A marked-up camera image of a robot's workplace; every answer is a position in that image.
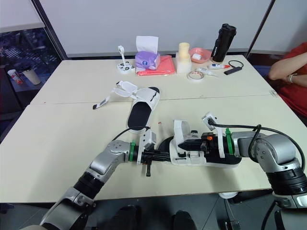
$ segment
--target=white wall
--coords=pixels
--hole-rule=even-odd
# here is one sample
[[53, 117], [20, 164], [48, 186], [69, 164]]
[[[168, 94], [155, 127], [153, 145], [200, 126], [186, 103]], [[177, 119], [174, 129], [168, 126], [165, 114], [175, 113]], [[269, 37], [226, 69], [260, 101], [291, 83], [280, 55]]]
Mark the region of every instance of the white wall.
[[0, 33], [45, 27], [30, 0], [0, 0]]
[[252, 53], [284, 53], [307, 42], [307, 0], [277, 0]]
[[237, 27], [231, 50], [246, 51], [269, 0], [40, 0], [67, 56], [136, 52], [137, 35], [159, 37], [159, 51], [180, 42], [213, 49], [223, 23]]

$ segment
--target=person's arm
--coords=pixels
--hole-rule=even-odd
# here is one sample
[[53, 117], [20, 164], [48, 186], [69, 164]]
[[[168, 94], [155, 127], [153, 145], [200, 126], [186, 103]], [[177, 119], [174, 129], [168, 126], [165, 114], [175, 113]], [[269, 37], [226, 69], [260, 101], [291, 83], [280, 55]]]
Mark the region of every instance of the person's arm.
[[294, 84], [307, 87], [307, 74], [293, 75], [291, 80]]
[[297, 55], [295, 57], [287, 58], [276, 62], [272, 65], [269, 72], [271, 80], [282, 79], [286, 80], [287, 76], [294, 73], [299, 68], [307, 64], [307, 52]]

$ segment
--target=bracelet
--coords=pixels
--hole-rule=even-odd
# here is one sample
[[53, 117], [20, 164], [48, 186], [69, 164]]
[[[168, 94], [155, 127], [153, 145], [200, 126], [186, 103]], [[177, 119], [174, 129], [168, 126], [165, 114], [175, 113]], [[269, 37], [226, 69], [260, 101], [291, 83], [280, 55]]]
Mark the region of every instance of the bracelet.
[[290, 74], [290, 75], [288, 76], [288, 82], [293, 83], [293, 82], [292, 82], [292, 77], [293, 77], [294, 75], [297, 75], [297, 74], [296, 74], [296, 73], [295, 73], [295, 74]]

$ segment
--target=tissue box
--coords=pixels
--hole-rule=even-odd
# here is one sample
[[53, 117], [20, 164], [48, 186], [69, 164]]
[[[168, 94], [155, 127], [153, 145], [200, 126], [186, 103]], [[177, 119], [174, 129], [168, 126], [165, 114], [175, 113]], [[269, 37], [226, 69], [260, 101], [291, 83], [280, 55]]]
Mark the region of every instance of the tissue box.
[[156, 70], [160, 64], [160, 54], [140, 51], [135, 55], [135, 65], [141, 69]]

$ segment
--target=pink bowl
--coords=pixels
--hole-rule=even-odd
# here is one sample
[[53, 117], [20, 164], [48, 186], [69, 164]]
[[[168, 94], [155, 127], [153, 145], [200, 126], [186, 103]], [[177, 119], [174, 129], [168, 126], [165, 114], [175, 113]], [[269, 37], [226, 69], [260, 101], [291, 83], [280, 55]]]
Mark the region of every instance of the pink bowl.
[[[191, 55], [191, 60], [197, 63], [205, 63], [211, 57], [211, 51], [199, 47], [191, 49], [189, 53]], [[193, 54], [200, 54], [201, 59], [200, 60], [193, 59], [192, 58]]]

